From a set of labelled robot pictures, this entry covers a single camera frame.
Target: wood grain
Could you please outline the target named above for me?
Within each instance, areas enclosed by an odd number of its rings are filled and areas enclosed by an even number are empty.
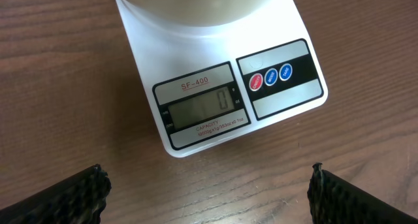
[[[163,149],[114,0],[0,0],[0,208],[95,163],[103,223],[311,223],[311,165],[418,217],[418,0],[295,0],[325,105]]]

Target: scale platform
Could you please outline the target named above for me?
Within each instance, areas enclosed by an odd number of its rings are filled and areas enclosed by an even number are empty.
[[[166,151],[185,157],[322,105],[328,89],[293,0],[188,27],[116,0]]]

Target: display panel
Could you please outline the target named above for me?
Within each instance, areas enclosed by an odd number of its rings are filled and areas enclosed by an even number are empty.
[[[175,129],[234,110],[228,87],[219,88],[169,106]]]

